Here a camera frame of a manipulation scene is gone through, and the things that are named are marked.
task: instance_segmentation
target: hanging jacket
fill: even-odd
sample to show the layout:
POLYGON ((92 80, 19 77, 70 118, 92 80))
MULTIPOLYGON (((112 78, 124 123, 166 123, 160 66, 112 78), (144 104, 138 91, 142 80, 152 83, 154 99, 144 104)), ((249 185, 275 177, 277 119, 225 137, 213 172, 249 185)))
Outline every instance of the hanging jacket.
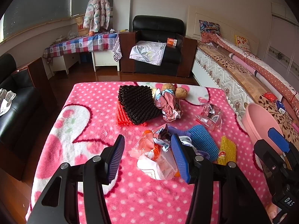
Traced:
POLYGON ((110 19, 110 4, 108 0, 89 0, 85 17, 84 28, 99 32, 100 28, 108 29, 110 19))

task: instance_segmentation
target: white towel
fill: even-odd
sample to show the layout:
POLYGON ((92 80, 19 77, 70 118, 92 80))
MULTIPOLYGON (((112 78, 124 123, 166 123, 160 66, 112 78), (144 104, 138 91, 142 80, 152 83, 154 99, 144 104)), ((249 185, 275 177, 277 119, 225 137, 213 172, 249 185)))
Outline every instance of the white towel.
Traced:
POLYGON ((0 116, 6 114, 10 107, 11 101, 16 97, 16 94, 12 91, 8 91, 1 88, 0 89, 0 116))
POLYGON ((161 65, 166 43, 139 41, 131 50, 130 59, 161 65))

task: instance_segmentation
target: pink plastic bowl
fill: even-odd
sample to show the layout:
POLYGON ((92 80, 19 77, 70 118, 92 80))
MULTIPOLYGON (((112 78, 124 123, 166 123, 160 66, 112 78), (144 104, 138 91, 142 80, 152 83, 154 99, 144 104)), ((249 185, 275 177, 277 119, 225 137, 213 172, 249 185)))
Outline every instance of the pink plastic bowl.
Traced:
POLYGON ((274 117, 266 109, 258 104, 249 104, 241 122, 253 144, 255 144, 257 140, 264 139, 279 155, 282 154, 280 148, 268 137, 268 130, 275 128, 283 135, 282 131, 274 117))

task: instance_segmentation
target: black leather armchair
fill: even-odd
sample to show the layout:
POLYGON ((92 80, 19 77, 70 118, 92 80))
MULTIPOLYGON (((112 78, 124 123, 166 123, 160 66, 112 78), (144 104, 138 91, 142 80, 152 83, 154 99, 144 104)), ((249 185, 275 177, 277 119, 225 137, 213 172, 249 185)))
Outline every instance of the black leather armchair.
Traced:
POLYGON ((121 33, 123 53, 121 70, 138 73, 189 77, 197 41, 184 37, 184 22, 177 18, 138 15, 133 20, 133 32, 121 33), (176 46, 166 45, 160 66, 129 59, 132 47, 138 41, 166 43, 167 38, 177 39, 176 46))
POLYGON ((47 111, 28 70, 16 71, 10 54, 0 57, 0 88, 16 93, 10 110, 0 116, 0 168, 20 180, 47 111))

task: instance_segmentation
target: bed headboard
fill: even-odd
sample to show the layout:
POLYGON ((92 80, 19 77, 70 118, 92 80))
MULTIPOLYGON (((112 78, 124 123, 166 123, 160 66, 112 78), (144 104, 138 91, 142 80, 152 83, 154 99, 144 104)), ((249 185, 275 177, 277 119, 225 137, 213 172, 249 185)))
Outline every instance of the bed headboard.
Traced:
POLYGON ((222 18, 210 11, 204 10, 201 7, 189 6, 188 22, 186 35, 194 39, 201 39, 199 20, 217 23, 220 25, 220 32, 224 39, 235 44, 235 35, 240 35, 249 40, 250 50, 253 54, 257 54, 259 40, 251 32, 235 25, 233 22, 222 18))

